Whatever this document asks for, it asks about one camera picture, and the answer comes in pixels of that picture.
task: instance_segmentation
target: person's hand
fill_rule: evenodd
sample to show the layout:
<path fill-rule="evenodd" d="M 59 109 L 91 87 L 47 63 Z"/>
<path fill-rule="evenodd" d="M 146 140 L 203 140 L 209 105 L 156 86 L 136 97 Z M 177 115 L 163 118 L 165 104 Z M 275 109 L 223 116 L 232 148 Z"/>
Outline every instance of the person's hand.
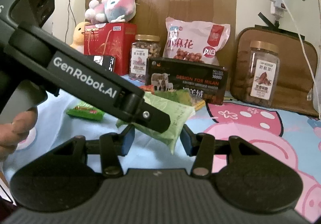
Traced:
<path fill-rule="evenodd" d="M 0 161 L 12 154 L 19 142 L 25 140 L 38 118 L 37 108 L 19 113 L 12 123 L 0 124 Z"/>

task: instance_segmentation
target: brown leather pad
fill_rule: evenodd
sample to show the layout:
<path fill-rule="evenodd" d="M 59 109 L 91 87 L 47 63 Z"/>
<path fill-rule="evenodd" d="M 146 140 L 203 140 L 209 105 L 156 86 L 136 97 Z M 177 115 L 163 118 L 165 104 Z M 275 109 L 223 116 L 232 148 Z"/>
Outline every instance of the brown leather pad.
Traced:
<path fill-rule="evenodd" d="M 235 73 L 231 82 L 233 97 L 243 100 L 243 85 L 248 72 L 251 41 L 264 41 L 279 47 L 280 72 L 272 108 L 317 116 L 318 113 L 314 110 L 312 101 L 307 101 L 307 95 L 313 87 L 313 80 L 300 40 L 261 28 L 247 28 L 238 36 Z M 317 51 L 308 42 L 304 42 L 304 48 L 315 75 L 318 63 Z"/>

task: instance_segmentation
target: plush toy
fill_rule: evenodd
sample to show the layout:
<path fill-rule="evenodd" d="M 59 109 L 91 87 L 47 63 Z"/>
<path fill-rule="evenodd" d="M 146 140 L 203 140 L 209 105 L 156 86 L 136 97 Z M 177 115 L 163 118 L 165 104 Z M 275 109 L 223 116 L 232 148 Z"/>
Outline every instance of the plush toy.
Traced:
<path fill-rule="evenodd" d="M 103 0 L 105 6 L 104 14 L 96 14 L 99 22 L 105 19 L 109 23 L 124 23 L 130 21 L 136 14 L 135 0 Z"/>
<path fill-rule="evenodd" d="M 92 25 L 106 23 L 107 18 L 105 15 L 105 5 L 108 0 L 102 0 L 102 3 L 99 3 L 98 0 L 91 0 L 89 2 L 89 9 L 85 12 L 85 18 L 90 20 Z"/>
<path fill-rule="evenodd" d="M 84 51 L 84 41 L 85 41 L 85 26 L 90 25 L 89 22 L 79 23 L 75 31 L 73 32 L 73 43 L 70 45 L 72 48 L 76 49 L 78 52 L 83 54 Z"/>

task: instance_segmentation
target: pink cartoon print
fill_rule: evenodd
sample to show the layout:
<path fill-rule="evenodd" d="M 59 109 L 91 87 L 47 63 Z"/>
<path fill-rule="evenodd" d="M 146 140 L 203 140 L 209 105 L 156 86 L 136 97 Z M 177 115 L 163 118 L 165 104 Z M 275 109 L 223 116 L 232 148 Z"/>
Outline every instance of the pink cartoon print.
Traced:
<path fill-rule="evenodd" d="M 314 134 L 321 138 L 321 121 L 308 119 L 308 124 L 313 128 Z M 319 142 L 318 148 L 321 151 L 321 142 Z"/>
<path fill-rule="evenodd" d="M 35 138 L 36 138 L 36 135 L 37 135 L 37 131 L 36 131 L 36 128 L 32 128 L 31 130 L 30 130 L 30 132 L 29 132 L 29 135 L 28 135 L 28 137 L 25 139 L 25 140 L 23 140 L 23 141 L 21 141 L 21 142 L 19 142 L 18 143 L 18 146 L 17 146 L 17 151 L 19 151 L 19 150 L 24 150 L 24 149 L 26 149 L 27 147 L 29 147 L 33 142 L 34 142 L 34 140 L 35 140 Z"/>
<path fill-rule="evenodd" d="M 225 102 L 221 106 L 208 104 L 207 110 L 211 117 L 217 117 L 214 120 L 215 122 L 235 122 L 263 129 L 280 137 L 283 135 L 282 121 L 276 111 L 248 107 L 232 102 Z"/>
<path fill-rule="evenodd" d="M 208 104 L 210 116 L 218 117 L 215 119 L 218 123 L 204 132 L 219 140 L 228 140 L 229 136 L 233 135 L 239 136 L 298 172 L 303 181 L 303 192 L 295 209 L 308 221 L 315 222 L 321 215 L 321 185 L 314 177 L 299 171 L 298 156 L 294 148 L 280 138 L 283 126 L 279 114 L 276 111 L 248 108 L 234 103 L 224 103 L 223 106 Z M 226 118 L 220 111 L 236 114 L 238 119 Z M 215 155 L 212 172 L 218 172 L 226 165 L 226 156 Z"/>

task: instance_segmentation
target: small black card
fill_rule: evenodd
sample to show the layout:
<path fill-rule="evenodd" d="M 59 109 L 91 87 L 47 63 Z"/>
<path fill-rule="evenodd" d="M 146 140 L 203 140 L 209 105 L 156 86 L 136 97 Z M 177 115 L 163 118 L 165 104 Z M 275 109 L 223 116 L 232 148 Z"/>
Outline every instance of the small black card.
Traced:
<path fill-rule="evenodd" d="M 87 55 L 89 59 L 95 63 L 107 68 L 109 71 L 113 72 L 115 67 L 115 57 L 111 55 Z"/>

